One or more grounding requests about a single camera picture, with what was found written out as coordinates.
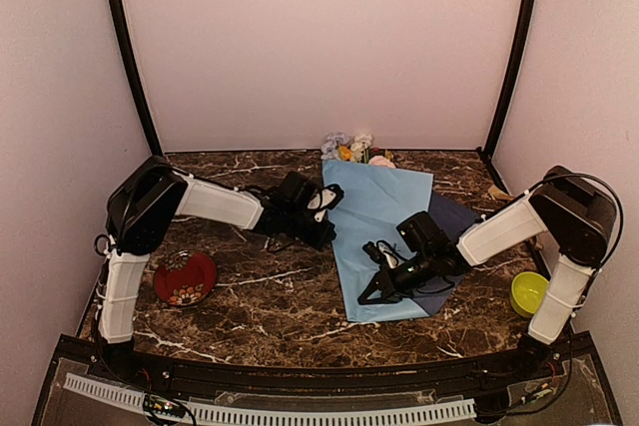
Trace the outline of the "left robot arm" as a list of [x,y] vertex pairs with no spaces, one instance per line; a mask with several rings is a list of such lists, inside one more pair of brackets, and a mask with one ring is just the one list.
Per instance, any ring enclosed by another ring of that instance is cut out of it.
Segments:
[[120,382],[141,373],[140,358],[121,343],[133,338],[142,274],[177,216],[192,216],[267,237],[284,235],[321,250],[334,241],[328,219],[343,198],[337,184],[321,186],[289,172],[275,187],[230,188],[172,166],[162,157],[144,161],[109,197],[106,278],[99,291],[97,329],[110,344],[101,363]]

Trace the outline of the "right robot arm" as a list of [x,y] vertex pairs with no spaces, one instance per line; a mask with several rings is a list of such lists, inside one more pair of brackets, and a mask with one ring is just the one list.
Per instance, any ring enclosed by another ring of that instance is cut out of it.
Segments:
[[410,259],[384,240],[366,243],[363,250],[378,270],[357,301],[398,303],[433,278],[466,273],[516,245],[549,236],[558,257],[528,324],[527,335],[535,341],[509,359],[510,372],[529,380],[548,362],[543,344],[551,345],[583,306],[595,278],[618,247],[623,226],[622,203],[607,183],[556,166],[509,204],[477,219],[457,239],[450,239],[426,211],[408,217],[396,230],[413,254]]

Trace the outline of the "pink and blue fake flower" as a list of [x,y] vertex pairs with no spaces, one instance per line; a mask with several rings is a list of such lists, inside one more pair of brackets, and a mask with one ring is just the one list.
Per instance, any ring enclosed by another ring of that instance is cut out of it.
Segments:
[[[349,147],[355,136],[350,136],[343,132],[332,132],[325,137],[320,146],[320,157],[323,161],[337,160],[340,161],[337,154],[337,148],[340,145]],[[395,168],[393,161],[393,153],[388,149],[376,147],[372,142],[370,149],[369,162],[363,165],[372,165],[378,167]]]

